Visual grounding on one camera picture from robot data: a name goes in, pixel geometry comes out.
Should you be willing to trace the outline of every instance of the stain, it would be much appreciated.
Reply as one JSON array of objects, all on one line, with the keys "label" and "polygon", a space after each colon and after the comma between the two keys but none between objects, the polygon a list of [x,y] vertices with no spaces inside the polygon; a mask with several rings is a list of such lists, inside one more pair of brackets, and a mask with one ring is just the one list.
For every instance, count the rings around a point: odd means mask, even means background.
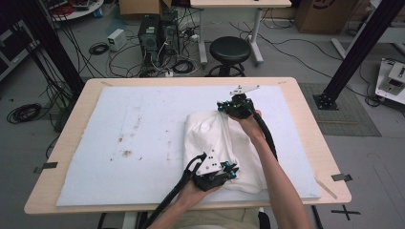
[{"label": "stain", "polygon": [[132,151],[124,151],[124,152],[122,153],[122,156],[128,157],[128,156],[130,156],[131,154],[132,154]]},{"label": "stain", "polygon": [[172,141],[167,141],[167,160],[172,160],[171,156],[170,156],[170,148],[172,146]]},{"label": "stain", "polygon": [[136,130],[139,127],[141,121],[142,121],[142,117],[140,116],[138,118],[137,124],[135,124],[135,126],[134,126],[134,130]]}]

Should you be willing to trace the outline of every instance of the hand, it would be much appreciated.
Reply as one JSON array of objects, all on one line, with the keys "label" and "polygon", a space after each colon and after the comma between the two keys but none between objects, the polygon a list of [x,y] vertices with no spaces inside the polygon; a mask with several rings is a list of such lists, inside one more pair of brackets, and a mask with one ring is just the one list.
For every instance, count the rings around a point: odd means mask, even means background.
[{"label": "hand", "polygon": [[180,191],[175,204],[178,204],[181,208],[185,208],[185,210],[188,210],[197,205],[201,200],[203,200],[203,198],[219,190],[220,188],[221,187],[216,187],[204,192],[197,188],[192,180],[189,180],[184,188]]},{"label": "hand", "polygon": [[[256,110],[256,113],[259,114],[259,116],[262,116],[262,112],[259,110]],[[240,119],[236,118],[233,116],[230,116],[231,119],[239,122],[241,125],[242,129],[245,131],[245,133],[252,138],[258,138],[258,137],[264,137],[263,136],[263,131],[260,128],[259,124],[257,124],[257,121],[254,119],[253,115],[249,116],[248,118],[245,119]]]}]

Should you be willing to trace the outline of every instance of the chair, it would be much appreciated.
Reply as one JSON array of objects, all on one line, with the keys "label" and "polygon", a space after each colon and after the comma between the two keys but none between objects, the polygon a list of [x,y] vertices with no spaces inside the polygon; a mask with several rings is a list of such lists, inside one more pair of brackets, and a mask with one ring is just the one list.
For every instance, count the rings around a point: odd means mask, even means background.
[{"label": "chair", "polygon": [[[215,76],[212,73],[216,69],[220,69],[218,76],[245,76],[242,63],[250,56],[250,46],[243,39],[233,36],[220,37],[211,43],[209,52],[221,65],[211,69],[207,77]],[[230,69],[238,72],[230,75]]]}]

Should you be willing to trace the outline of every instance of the forearm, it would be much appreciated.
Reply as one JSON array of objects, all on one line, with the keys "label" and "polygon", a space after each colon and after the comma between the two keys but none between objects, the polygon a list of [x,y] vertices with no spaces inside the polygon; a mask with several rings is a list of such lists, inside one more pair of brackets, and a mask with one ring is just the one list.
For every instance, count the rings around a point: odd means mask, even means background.
[{"label": "forearm", "polygon": [[274,216],[280,228],[310,228],[309,219],[294,186],[274,158],[262,135],[251,138],[266,178]]},{"label": "forearm", "polygon": [[171,205],[148,229],[168,229],[172,228],[182,214],[186,212],[183,206],[177,202]]}]

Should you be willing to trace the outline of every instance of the white cloth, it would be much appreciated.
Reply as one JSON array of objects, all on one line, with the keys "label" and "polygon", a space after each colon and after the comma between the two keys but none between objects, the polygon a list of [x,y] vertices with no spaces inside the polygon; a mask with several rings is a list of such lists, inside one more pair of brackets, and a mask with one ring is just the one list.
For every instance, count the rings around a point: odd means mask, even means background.
[{"label": "white cloth", "polygon": [[237,163],[237,178],[224,188],[251,194],[266,189],[266,180],[256,149],[238,122],[218,111],[190,114],[185,124],[184,168],[203,152],[215,154],[220,162]]}]

